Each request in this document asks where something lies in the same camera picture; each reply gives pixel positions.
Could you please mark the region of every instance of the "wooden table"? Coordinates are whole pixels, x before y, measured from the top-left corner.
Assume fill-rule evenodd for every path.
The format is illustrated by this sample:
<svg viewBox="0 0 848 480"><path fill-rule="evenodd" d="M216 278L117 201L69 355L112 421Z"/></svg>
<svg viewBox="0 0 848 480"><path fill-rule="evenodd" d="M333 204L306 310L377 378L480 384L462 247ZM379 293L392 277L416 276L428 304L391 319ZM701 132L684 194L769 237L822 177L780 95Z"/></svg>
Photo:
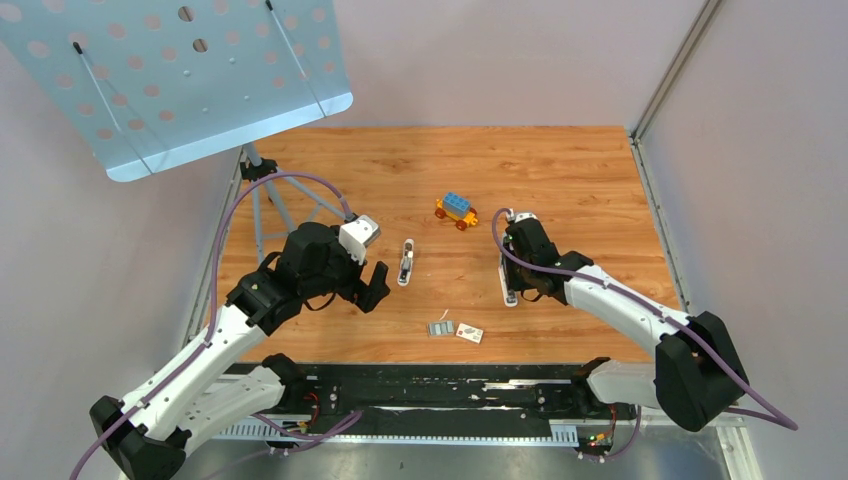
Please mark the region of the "wooden table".
<svg viewBox="0 0 848 480"><path fill-rule="evenodd" d="M377 260L389 265L392 293L367 315L340 300L321 312L304 309L244 361L277 352L296 361L340 363L646 360L626 337L554 300L504 306L490 231L500 207L535 212L561 253L577 250L636 290L677 304L622 128L302 128L257 146L285 170L327 178L355 212L380 224L369 267ZM314 203L283 181L277 186L295 221L305 220ZM433 215L436 199L448 191L471 201L478 226L460 232ZM281 231L273 205L264 200L262 209L265 231ZM236 213L219 295L256 267L252 215L249 200ZM338 219L325 210L317 221ZM395 279L406 238L415 240L415 269L401 288ZM266 252L282 245L267 241ZM367 278L370 273L366 268ZM445 309L447 319L485 330L482 343L429 337L427 324Z"/></svg>

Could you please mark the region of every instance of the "toy car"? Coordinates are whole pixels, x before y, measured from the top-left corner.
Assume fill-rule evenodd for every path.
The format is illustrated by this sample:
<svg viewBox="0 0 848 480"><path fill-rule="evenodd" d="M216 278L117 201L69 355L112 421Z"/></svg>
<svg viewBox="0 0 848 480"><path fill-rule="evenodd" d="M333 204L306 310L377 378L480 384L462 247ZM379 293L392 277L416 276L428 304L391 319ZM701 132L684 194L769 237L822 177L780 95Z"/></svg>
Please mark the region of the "toy car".
<svg viewBox="0 0 848 480"><path fill-rule="evenodd" d="M445 198L436 200L436 216L449 217L456 221L457 230L465 230L477 225L477 210L471 207L471 202L459 195L448 192Z"/></svg>

